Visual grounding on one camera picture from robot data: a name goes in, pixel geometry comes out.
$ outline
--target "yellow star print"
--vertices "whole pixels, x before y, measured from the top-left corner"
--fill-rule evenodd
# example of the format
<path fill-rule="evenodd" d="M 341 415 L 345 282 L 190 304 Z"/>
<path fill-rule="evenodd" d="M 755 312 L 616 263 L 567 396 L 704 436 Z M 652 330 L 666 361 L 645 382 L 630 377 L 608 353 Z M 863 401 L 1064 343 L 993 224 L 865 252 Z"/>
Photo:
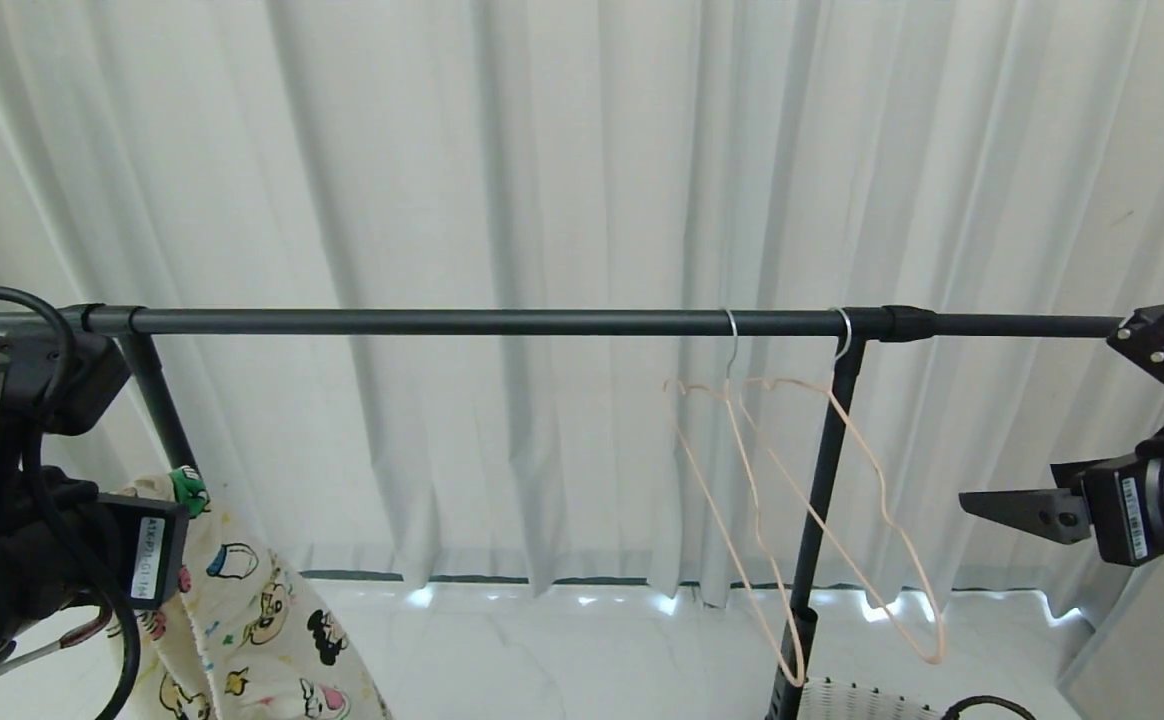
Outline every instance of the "yellow star print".
<path fill-rule="evenodd" d="M 240 696 L 244 693 L 244 685 L 249 684 L 249 669 L 244 666 L 237 673 L 226 675 L 226 694 Z"/>

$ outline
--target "silver hook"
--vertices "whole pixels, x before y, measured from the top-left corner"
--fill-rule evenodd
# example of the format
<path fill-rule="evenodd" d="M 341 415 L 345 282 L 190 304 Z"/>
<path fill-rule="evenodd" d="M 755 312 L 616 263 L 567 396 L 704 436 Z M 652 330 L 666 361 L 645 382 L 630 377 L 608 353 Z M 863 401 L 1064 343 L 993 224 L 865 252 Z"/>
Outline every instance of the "silver hook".
<path fill-rule="evenodd" d="M 849 354 L 849 345 L 853 343 L 853 323 L 850 322 L 849 314 L 843 307 L 828 307 L 829 311 L 837 311 L 839 316 L 844 318 L 844 345 L 839 348 L 839 351 L 835 355 L 832 364 L 839 363 L 839 359 Z"/>
<path fill-rule="evenodd" d="M 729 327 L 733 328 L 733 355 L 729 356 L 729 364 L 724 366 L 724 382 L 733 380 L 733 361 L 738 359 L 738 322 L 733 318 L 733 311 L 728 307 L 721 307 L 725 315 L 729 315 Z"/>

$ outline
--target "black cable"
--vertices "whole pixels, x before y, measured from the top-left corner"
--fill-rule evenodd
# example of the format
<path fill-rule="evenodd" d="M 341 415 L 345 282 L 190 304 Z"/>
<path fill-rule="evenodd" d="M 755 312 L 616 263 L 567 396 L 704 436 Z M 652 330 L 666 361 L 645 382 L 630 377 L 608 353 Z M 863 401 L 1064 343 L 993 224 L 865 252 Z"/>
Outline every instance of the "black cable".
<path fill-rule="evenodd" d="M 30 295 L 29 292 L 0 287 L 0 300 L 14 302 L 29 311 L 34 311 L 56 333 L 57 359 L 54 373 L 50 377 L 48 386 L 44 388 L 41 401 L 35 406 L 34 419 L 43 427 L 43 425 L 48 425 L 48 421 L 52 419 L 54 413 L 57 411 L 57 405 L 61 404 L 62 397 L 66 393 L 70 373 L 74 369 L 74 333 L 71 332 L 71 325 L 58 313 L 56 307 L 38 297 Z M 84 544 L 84 541 L 70 528 L 70 525 L 66 525 L 66 520 L 62 519 L 61 511 L 54 505 L 54 500 L 50 493 L 48 493 L 48 486 L 44 483 L 43 468 L 41 465 L 42 439 L 43 430 L 41 428 L 31 430 L 29 437 L 26 439 L 23 456 L 21 456 L 26 486 L 30 490 L 35 509 L 43 516 L 44 523 L 54 534 L 54 537 L 57 539 L 57 542 L 62 543 L 62 547 L 66 548 L 66 551 L 73 557 L 76 564 L 79 564 L 88 582 L 93 583 L 98 592 L 102 594 L 102 600 L 111 607 L 112 614 L 120 622 L 120 632 L 125 642 L 125 660 L 121 662 L 120 679 L 116 683 L 115 691 L 111 693 L 111 700 L 106 703 L 106 706 L 97 715 L 98 720 L 115 720 L 115 717 L 120 715 L 120 711 L 125 707 L 125 704 L 128 703 L 134 684 L 139 679 L 139 665 L 142 660 L 142 656 L 140 656 L 142 644 L 139 636 L 139 620 L 134 615 L 133 607 L 129 605 L 128 594 L 122 591 L 120 584 L 112 577 L 111 571 L 107 571 L 106 565 L 98 559 L 87 544 Z"/>
<path fill-rule="evenodd" d="M 942 720 L 958 720 L 963 711 L 968 710 L 975 705 L 998 705 L 1006 710 L 1016 712 L 1018 717 L 1024 717 L 1025 720 L 1035 720 L 1035 715 L 1031 715 L 1029 710 L 1017 705 L 1012 700 L 1005 700 L 1002 697 L 995 697 L 993 694 L 975 694 L 972 697 L 966 697 L 965 700 L 954 703 L 951 707 L 947 707 L 946 714 L 942 715 Z"/>

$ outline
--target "black pole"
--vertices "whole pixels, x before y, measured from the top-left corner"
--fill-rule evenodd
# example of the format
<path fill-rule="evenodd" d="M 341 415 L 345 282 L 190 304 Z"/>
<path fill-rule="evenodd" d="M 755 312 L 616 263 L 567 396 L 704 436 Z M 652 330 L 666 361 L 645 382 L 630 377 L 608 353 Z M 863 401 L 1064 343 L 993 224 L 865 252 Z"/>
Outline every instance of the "black pole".
<path fill-rule="evenodd" d="M 863 356 L 866 354 L 866 341 L 857 337 L 853 332 L 853 341 L 840 359 L 835 362 L 835 378 L 830 384 L 830 392 L 835 400 L 849 411 L 853 401 L 853 388 L 857 386 L 857 376 L 863 370 Z M 814 466 L 814 482 L 809 491 L 809 505 L 823 518 L 830 511 L 830 496 L 835 490 L 835 475 L 839 470 L 839 454 L 844 448 L 844 420 L 835 411 L 835 406 L 826 404 L 826 419 L 823 421 L 823 434 L 818 445 L 818 464 Z M 814 573 L 818 570 L 818 555 L 821 551 L 821 539 L 823 532 L 812 516 L 805 518 L 805 532 L 800 539 L 800 555 L 796 558 L 796 578 L 792 580 L 792 611 L 796 616 L 796 626 L 800 629 L 800 643 L 805 651 L 805 661 L 812 656 L 814 633 L 818 628 L 818 612 L 809 606 L 809 598 L 814 591 Z M 782 654 L 786 656 L 787 665 L 795 666 L 794 643 L 792 642 L 792 628 L 787 628 L 782 637 Z M 782 670 L 778 670 L 778 677 L 773 683 L 773 698 L 769 703 L 768 720 L 793 720 L 800 714 L 800 697 L 803 694 L 802 687 L 794 687 L 787 682 Z"/>
<path fill-rule="evenodd" d="M 1092 337 L 1112 334 L 1120 318 L 1071 315 L 951 315 L 920 307 L 846 307 L 853 337 L 910 342 L 949 336 Z M 733 311 L 741 336 L 821 336 L 844 333 L 838 311 Z M 0 313 L 0 330 L 42 322 Z M 723 311 L 184 311 L 102 305 L 88 311 L 88 330 L 146 334 L 426 334 L 426 336 L 728 337 Z"/>
<path fill-rule="evenodd" d="M 142 333 L 122 333 L 116 336 L 116 342 L 120 343 L 120 350 L 125 351 L 125 359 L 129 363 L 133 379 L 139 384 L 147 413 L 156 425 L 159 444 L 165 450 L 170 465 L 198 468 L 196 455 L 190 450 L 186 429 L 178 416 L 178 406 L 173 404 L 173 397 L 169 392 L 156 343 L 151 336 Z"/>

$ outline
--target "rack leg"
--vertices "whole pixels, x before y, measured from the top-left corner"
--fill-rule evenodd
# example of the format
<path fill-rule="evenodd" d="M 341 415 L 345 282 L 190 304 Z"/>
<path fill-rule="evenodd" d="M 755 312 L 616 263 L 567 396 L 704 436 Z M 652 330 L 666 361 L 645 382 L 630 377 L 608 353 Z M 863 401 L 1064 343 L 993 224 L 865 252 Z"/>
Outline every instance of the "rack leg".
<path fill-rule="evenodd" d="M 173 405 L 173 397 L 170 395 L 156 343 L 151 341 L 151 336 L 142 333 L 120 334 L 116 342 L 120 343 L 120 350 L 125 351 L 125 359 L 129 361 L 133 379 L 139 383 L 139 392 L 147 405 L 147 413 L 151 414 L 151 421 L 156 425 L 159 444 L 170 464 L 173 468 L 198 468 L 196 455 L 190 450 L 186 430 L 178 416 L 178 406 Z"/>
<path fill-rule="evenodd" d="M 857 386 L 857 376 L 863 370 L 863 355 L 865 354 L 866 341 L 856 340 L 850 343 L 844 356 L 835 363 L 835 378 L 830 391 L 844 409 L 849 409 L 853 401 L 853 388 Z M 830 509 L 835 473 L 839 469 L 839 454 L 844 448 L 844 429 L 846 428 L 844 428 L 842 416 L 835 413 L 835 406 L 828 402 L 826 420 L 823 423 L 823 434 L 821 434 L 818 445 L 818 464 L 814 466 L 814 482 L 809 493 L 809 504 L 823 518 L 826 518 L 826 511 Z M 800 646 L 805 651 L 805 660 L 812 656 L 814 633 L 818 629 L 818 612 L 809 606 L 809 598 L 812 596 L 814 573 L 818 569 L 821 537 L 823 537 L 823 532 L 821 532 L 818 523 L 815 523 L 811 518 L 805 518 L 805 532 L 800 540 L 800 555 L 796 558 L 796 578 L 792 580 L 792 611 L 796 616 Z M 787 664 L 794 669 L 796 656 L 794 656 L 792 641 L 792 629 L 787 628 L 782 636 L 782 655 L 787 660 Z M 794 687 L 782 676 L 782 670 L 778 670 L 778 676 L 773 682 L 769 714 L 766 715 L 766 720 L 794 720 L 794 717 L 800 714 L 801 694 L 803 694 L 803 689 Z"/>

